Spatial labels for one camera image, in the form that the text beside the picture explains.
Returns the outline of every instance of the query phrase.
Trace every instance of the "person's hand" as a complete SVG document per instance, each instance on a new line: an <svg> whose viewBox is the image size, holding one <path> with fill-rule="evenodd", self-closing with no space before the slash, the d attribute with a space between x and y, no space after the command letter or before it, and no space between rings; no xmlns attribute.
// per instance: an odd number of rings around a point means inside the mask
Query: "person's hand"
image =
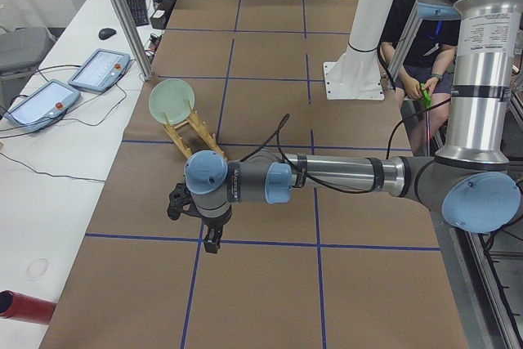
<svg viewBox="0 0 523 349"><path fill-rule="evenodd" d="M416 78L408 77L406 81L402 81L405 88L405 94L413 100L422 98L422 89L419 81Z"/></svg>
<svg viewBox="0 0 523 349"><path fill-rule="evenodd" d="M434 92L434 89L436 89L436 85L439 83L439 79L436 77L431 77L425 82L425 86L423 89L428 90L428 95L432 96L432 93Z"/></svg>

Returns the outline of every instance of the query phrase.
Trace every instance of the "light blue cap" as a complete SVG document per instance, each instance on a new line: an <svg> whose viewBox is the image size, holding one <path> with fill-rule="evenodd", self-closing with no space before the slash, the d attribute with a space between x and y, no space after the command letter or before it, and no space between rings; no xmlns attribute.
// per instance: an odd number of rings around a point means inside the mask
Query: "light blue cap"
<svg viewBox="0 0 523 349"><path fill-rule="evenodd" d="M196 195L210 194L223 184L227 171L227 162L216 151L199 151L186 164L187 188Z"/></svg>
<svg viewBox="0 0 523 349"><path fill-rule="evenodd" d="M483 172L458 183L445 197L441 214L450 225L487 233L509 222L520 201L519 188L508 175Z"/></svg>
<svg viewBox="0 0 523 349"><path fill-rule="evenodd" d="M452 6L418 2L418 18L421 20L461 20L461 15Z"/></svg>
<svg viewBox="0 0 523 349"><path fill-rule="evenodd" d="M286 163L272 163L265 178L268 204L286 204L291 199L293 173Z"/></svg>

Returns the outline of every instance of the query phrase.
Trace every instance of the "red cylinder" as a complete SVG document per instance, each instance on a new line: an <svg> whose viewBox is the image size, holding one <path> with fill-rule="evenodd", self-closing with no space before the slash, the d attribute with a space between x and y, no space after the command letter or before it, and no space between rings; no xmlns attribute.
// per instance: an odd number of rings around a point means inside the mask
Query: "red cylinder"
<svg viewBox="0 0 523 349"><path fill-rule="evenodd" d="M56 304L40 298L4 290L0 292L0 317L23 322L49 324Z"/></svg>

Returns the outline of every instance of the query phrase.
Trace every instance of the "wooden stand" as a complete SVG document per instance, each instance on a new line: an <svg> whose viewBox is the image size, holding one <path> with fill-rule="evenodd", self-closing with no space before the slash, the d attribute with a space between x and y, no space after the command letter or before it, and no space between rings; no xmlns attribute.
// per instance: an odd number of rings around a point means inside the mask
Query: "wooden stand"
<svg viewBox="0 0 523 349"><path fill-rule="evenodd" d="M168 120L166 114L163 114L166 123L163 125L165 132L171 137L172 141L178 149L183 153L186 158L189 158L193 151L191 148L183 141L183 138L178 133L178 130L186 125L190 125L199 135L200 138L209 146L212 150L216 151L221 157L227 159L225 152L220 149L216 142L216 134L211 134L205 122L202 122L199 119L198 112L195 110L190 110L189 116L186 120L179 124L171 124Z"/></svg>

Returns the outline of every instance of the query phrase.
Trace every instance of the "round plate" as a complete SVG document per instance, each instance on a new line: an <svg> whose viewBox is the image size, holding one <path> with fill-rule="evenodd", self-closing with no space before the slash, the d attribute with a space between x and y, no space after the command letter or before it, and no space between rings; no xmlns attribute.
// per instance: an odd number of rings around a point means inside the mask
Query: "round plate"
<svg viewBox="0 0 523 349"><path fill-rule="evenodd" d="M167 124L178 124L187 119L194 108L193 89L181 79L167 79L156 85L149 96L149 111L153 118Z"/></svg>

